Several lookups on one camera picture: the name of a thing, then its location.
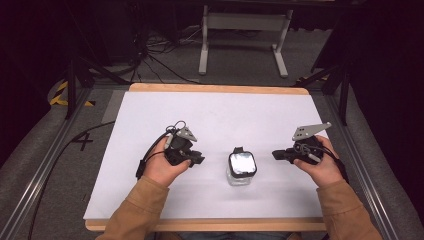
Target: tan sleeve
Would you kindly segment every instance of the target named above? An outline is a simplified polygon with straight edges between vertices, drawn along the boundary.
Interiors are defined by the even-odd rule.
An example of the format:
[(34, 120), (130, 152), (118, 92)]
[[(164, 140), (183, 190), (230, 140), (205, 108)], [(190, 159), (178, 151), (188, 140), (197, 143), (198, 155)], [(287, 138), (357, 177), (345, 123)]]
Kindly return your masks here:
[(97, 240), (144, 239), (159, 221), (169, 189), (142, 176)]
[(317, 190), (331, 240), (382, 239), (367, 210), (345, 180)]

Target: white tabletop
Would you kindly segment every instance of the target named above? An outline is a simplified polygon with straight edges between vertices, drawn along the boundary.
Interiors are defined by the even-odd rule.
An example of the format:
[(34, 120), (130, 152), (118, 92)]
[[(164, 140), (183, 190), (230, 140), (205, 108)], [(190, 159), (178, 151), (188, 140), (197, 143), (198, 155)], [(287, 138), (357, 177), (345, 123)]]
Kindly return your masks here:
[[(293, 145), (298, 126), (321, 123), (309, 95), (127, 92), (84, 219), (109, 219), (136, 183), (150, 145), (184, 120), (206, 159), (171, 185), (161, 219), (321, 217), (316, 185), (272, 151)], [(258, 171), (248, 186), (226, 179), (234, 147), (253, 153)]]

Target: hand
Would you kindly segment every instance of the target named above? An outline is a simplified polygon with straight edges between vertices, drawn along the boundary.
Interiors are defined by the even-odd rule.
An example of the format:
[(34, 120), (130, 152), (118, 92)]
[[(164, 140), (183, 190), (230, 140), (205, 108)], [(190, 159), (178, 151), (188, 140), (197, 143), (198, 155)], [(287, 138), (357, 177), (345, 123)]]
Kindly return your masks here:
[[(316, 137), (324, 147), (328, 148), (337, 158), (339, 158), (337, 153), (334, 151), (330, 140), (319, 135), (316, 135)], [(298, 168), (308, 173), (312, 177), (312, 180), (314, 180), (314, 182), (318, 185), (318, 187), (323, 187), (343, 179), (342, 174), (340, 173), (340, 170), (334, 162), (333, 158), (327, 154), (324, 154), (321, 162), (317, 165), (312, 165), (299, 159), (295, 159), (294, 164)]]
[(159, 141), (156, 147), (152, 150), (149, 156), (152, 156), (146, 163), (146, 169), (144, 170), (144, 176), (152, 179), (153, 181), (169, 187), (178, 175), (183, 173), (190, 166), (191, 161), (186, 160), (177, 166), (172, 166), (165, 158), (163, 153), (165, 149), (165, 143), (168, 138), (165, 137)]

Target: metal frame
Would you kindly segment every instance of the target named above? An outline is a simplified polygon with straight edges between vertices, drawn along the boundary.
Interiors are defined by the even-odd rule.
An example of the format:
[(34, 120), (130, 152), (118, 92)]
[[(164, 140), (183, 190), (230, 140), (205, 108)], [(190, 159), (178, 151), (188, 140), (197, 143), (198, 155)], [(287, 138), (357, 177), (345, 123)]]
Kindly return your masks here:
[(70, 115), (68, 120), (64, 120), (62, 126), (60, 127), (56, 138), (54, 139), (52, 145), (47, 151), (43, 161), (37, 169), (37, 172), (34, 174), (34, 177), (29, 182), (24, 194), (21, 197), (18, 205), (7, 221), (5, 227), (3, 228), (0, 239), (14, 239), (19, 228), (21, 227), (25, 217), (31, 209), (31, 206), (37, 199), (43, 184), (45, 183), (49, 172), (54, 166), (55, 159), (57, 158), (65, 137), (67, 136), (69, 130), (71, 129), (72, 124), (74, 123), (78, 112), (84, 106), (85, 102), (90, 95), (91, 89), (83, 88), (77, 99), (76, 108), (73, 111), (73, 114)]
[(390, 221), (389, 216), (387, 215), (386, 209), (384, 208), (383, 203), (381, 202), (380, 195), (378, 194), (377, 189), (375, 188), (371, 177), (367, 172), (367, 169), (364, 165), (364, 161), (362, 160), (361, 155), (359, 154), (358, 149), (355, 146), (349, 129), (341, 122), (340, 118), (338, 117), (338, 106), (336, 100), (329, 95), (325, 95), (325, 100), (327, 102), (327, 105), (330, 107), (333, 118), (335, 119), (335, 126), (337, 126), (340, 134), (342, 134), (342, 137), (346, 142), (349, 154), (353, 160), (353, 168), (359, 179), (359, 183), (361, 184), (361, 187), (364, 190), (365, 197), (367, 198), (368, 204), (378, 224), (383, 239), (399, 239), (393, 227), (393, 224)]

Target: left hand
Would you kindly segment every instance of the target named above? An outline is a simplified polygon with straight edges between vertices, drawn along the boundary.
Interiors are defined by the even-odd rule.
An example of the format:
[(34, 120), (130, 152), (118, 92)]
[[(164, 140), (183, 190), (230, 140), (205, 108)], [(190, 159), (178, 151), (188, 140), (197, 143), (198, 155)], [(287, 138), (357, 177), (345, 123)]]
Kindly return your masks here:
[[(149, 156), (164, 151), (167, 139), (168, 137), (165, 137), (160, 140)], [(178, 175), (188, 169), (190, 163), (190, 160), (185, 160), (177, 166), (172, 166), (168, 160), (166, 160), (163, 152), (158, 153), (147, 161), (143, 175), (165, 187), (169, 187)]]

